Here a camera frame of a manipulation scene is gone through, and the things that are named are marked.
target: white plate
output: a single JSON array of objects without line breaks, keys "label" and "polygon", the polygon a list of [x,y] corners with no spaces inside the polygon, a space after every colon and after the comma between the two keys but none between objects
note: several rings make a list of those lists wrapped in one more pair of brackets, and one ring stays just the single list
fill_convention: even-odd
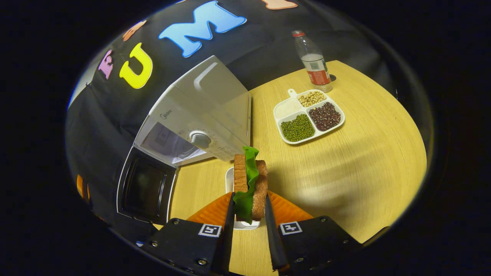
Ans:
[{"label": "white plate", "polygon": [[[234,167],[231,167],[225,173],[225,193],[234,191]],[[245,221],[234,221],[234,230],[253,230],[259,226],[259,221],[252,221],[249,224]]]},{"label": "white plate", "polygon": [[[316,104],[314,104],[314,105],[311,105],[311,106],[309,106],[309,107],[304,107],[304,106],[300,105],[300,106],[301,106],[301,109],[300,109],[300,110],[298,110],[298,111],[292,111],[292,113],[291,113],[290,115],[287,115],[287,116],[285,116],[285,117],[283,117],[283,118],[278,118],[278,117],[276,117],[276,108],[277,108],[277,107],[281,106],[282,104],[286,103],[287,101],[291,101],[291,98],[295,98],[295,100],[297,100],[297,101],[298,101],[298,103],[300,104],[300,101],[298,100],[298,98],[299,98],[300,96],[305,95],[305,94],[308,94],[309,92],[314,92],[314,91],[318,91],[318,92],[322,93],[322,94],[323,94],[323,95],[326,97],[326,99],[325,99],[325,100],[323,100],[323,101],[321,101],[321,102],[319,102],[319,103],[316,103]],[[343,111],[342,111],[342,110],[339,108],[339,106],[338,106],[338,105],[337,105],[337,104],[336,104],[336,103],[335,103],[335,102],[334,102],[334,101],[333,101],[333,100],[332,100],[332,99],[331,99],[329,96],[327,96],[327,95],[326,95],[324,92],[322,92],[322,91],[320,91],[320,90],[317,90],[317,89],[311,89],[311,90],[307,90],[307,91],[305,91],[305,92],[302,92],[302,93],[300,93],[300,94],[297,94],[297,93],[295,92],[295,90],[293,90],[293,89],[289,89],[289,90],[288,90],[288,94],[290,94],[290,98],[288,98],[288,99],[286,99],[286,100],[284,100],[284,101],[282,101],[282,102],[278,103],[278,104],[277,104],[277,105],[274,107],[274,109],[273,109],[273,115],[274,115],[274,119],[276,120],[276,126],[278,127],[279,134],[280,134],[281,138],[283,139],[283,141],[285,141],[285,143],[288,143],[288,144],[291,144],[291,145],[303,143],[303,142],[305,142],[305,141],[308,141],[308,140],[310,140],[310,139],[313,139],[313,138],[315,138],[315,137],[319,137],[319,136],[324,135],[324,134],[326,134],[326,133],[328,133],[328,132],[330,132],[330,131],[333,131],[333,130],[337,129],[338,127],[340,127],[340,126],[341,126],[341,125],[344,123],[344,119],[345,119],[345,117],[344,117],[344,112],[343,112]],[[312,108],[319,108],[319,107],[321,107],[322,105],[324,105],[325,103],[331,103],[331,104],[334,106],[334,108],[336,109],[336,111],[337,111],[337,112],[339,112],[339,114],[341,114],[341,120],[339,121],[339,124],[337,124],[337,125],[333,126],[332,128],[330,128],[330,129],[328,129],[328,130],[326,130],[326,131],[320,131],[320,130],[318,130],[318,129],[317,129],[317,127],[315,126],[315,124],[314,124],[314,122],[312,121],[312,118],[310,118],[310,115],[308,114],[308,112],[309,112],[309,110],[311,110]],[[300,114],[306,114],[306,115],[307,115],[307,117],[308,117],[308,119],[309,119],[310,123],[312,124],[312,127],[314,127],[314,130],[315,130],[314,135],[312,135],[311,137],[305,138],[305,139],[303,139],[303,140],[296,141],[296,142],[291,142],[291,141],[288,141],[288,140],[285,138],[285,136],[283,135],[283,132],[281,131],[281,123],[282,123],[282,122],[285,122],[285,121],[291,121],[291,120],[294,120],[294,119],[295,119],[295,118],[296,118],[298,115],[300,115]]]}]

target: red bottle label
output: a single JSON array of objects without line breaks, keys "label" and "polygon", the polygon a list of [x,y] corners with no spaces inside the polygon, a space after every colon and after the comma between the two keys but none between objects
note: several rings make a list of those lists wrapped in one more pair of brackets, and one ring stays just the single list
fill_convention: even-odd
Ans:
[{"label": "red bottle label", "polygon": [[307,71],[310,81],[315,85],[324,85],[331,82],[331,77],[326,74],[324,70],[321,71]]}]

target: microwave brand logo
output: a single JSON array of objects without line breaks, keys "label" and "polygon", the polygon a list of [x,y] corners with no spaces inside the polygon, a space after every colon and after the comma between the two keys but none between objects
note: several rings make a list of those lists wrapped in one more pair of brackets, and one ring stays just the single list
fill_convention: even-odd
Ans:
[{"label": "microwave brand logo", "polygon": [[172,110],[169,109],[169,111],[167,111],[166,113],[162,113],[160,114],[160,117],[162,117],[162,119],[167,119],[167,116],[169,116],[169,114],[172,112]]}]

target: microwave dial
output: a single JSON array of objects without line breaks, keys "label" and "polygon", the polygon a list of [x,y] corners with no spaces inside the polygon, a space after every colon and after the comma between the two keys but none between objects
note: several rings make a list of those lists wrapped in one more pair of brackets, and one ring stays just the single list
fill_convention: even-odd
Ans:
[{"label": "microwave dial", "polygon": [[197,146],[198,148],[205,150],[210,146],[212,140],[206,136],[204,133],[192,133],[191,134],[191,144]]}]

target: sandwich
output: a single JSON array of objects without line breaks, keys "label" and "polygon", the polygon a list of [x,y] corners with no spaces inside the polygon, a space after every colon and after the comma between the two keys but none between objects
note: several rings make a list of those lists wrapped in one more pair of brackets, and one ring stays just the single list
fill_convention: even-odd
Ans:
[{"label": "sandwich", "polygon": [[259,151],[243,147],[244,154],[234,158],[234,213],[237,221],[260,221],[265,215],[268,194],[268,168],[264,160],[256,160]]}]

